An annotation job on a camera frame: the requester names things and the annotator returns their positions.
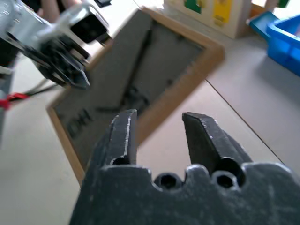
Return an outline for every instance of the blue plastic bin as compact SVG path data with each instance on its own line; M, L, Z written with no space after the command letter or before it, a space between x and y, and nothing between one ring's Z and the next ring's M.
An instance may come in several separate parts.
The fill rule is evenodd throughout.
M268 56L298 76L300 76L300 37L295 34L299 30L300 15L277 20L267 28L267 33L271 36Z

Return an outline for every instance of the table surface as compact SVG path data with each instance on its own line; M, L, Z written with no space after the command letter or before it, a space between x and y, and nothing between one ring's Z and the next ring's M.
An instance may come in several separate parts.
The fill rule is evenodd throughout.
M112 3L113 5L104 8L102 13L110 24L111 33L115 34L120 25L136 10L137 5L133 1L122 0L114 0ZM268 113L262 114L261 119L257 118L256 112L262 111L260 108L256 109L257 101L261 102L258 107L265 106L265 108L268 108L268 102L263 102L263 99L270 101L274 106L286 102L284 96L287 94L282 94L282 89L279 87L275 88L274 81L269 80L269 78L253 81L252 76L259 75L253 75L253 71L256 70L245 65L247 57L243 58L242 56L249 54L248 52L251 50L251 52L256 53L252 53L253 56L257 58L260 56L262 61L259 63L258 59L249 60L254 60L258 65L265 68L262 71L268 69L265 67L268 63L263 64L265 61L268 62L265 57L264 48L266 46L263 41L257 37L233 41L205 26L201 27L198 22L190 20L178 14L178 12L166 9L165 13L219 40L228 51L227 59L209 78L208 82L200 85L140 146L137 156L138 164L148 166L152 170L153 177L164 171L175 172L180 177L184 177L184 170L190 164L190 161L181 113L187 111L205 113L214 117L219 125L247 150L254 161L278 162L277 157L270 151L270 146L268 147L257 136L257 134L261 137L267 135L267 130L270 127L266 128L261 124L261 127L265 127L266 130L264 130L265 133L259 133L257 127L253 125L254 123L249 122L252 118L255 121L258 120L257 123L265 120L271 123L270 118L265 118L269 117ZM98 48L96 44L88 49L90 52L95 53ZM240 58L243 62L240 66L238 63L232 62L232 59L240 60ZM280 68L272 61L269 63ZM251 70L252 73L245 71L243 67ZM296 88L294 80L297 80L298 77L289 74L287 71L284 75L274 75L274 78L279 79L278 83L284 82L280 87L284 86L288 93L292 93L293 87ZM41 79L41 74L34 68L32 63L27 59L23 59L16 69L13 91L27 90ZM286 79L290 79L291 82L286 84ZM268 97L270 100L267 97L263 98L262 94L259 95L259 92L254 95L254 98L251 98L250 94L243 94L252 93L255 91L254 87L260 91L263 90L263 93L265 93L267 91L265 88L268 86L268 94L270 91L273 93L278 92L275 96L279 100L272 99L271 96ZM68 223L79 186L45 111L46 105L53 101L59 93L60 90L56 90L38 95L15 105L7 112L0 157L0 224L52 225ZM240 107L238 107L238 104L233 104L234 101L237 101L236 99L240 99L238 101L241 104ZM291 111L282 114L283 120L296 117L298 104L295 104L291 99L288 100L288 106L286 107L290 107ZM244 111L251 116L242 115L240 108L245 108ZM278 142L281 140L283 141L281 143L284 143L286 136L286 133L284 133L283 138L278 139ZM286 154L290 154L289 149L284 149Z

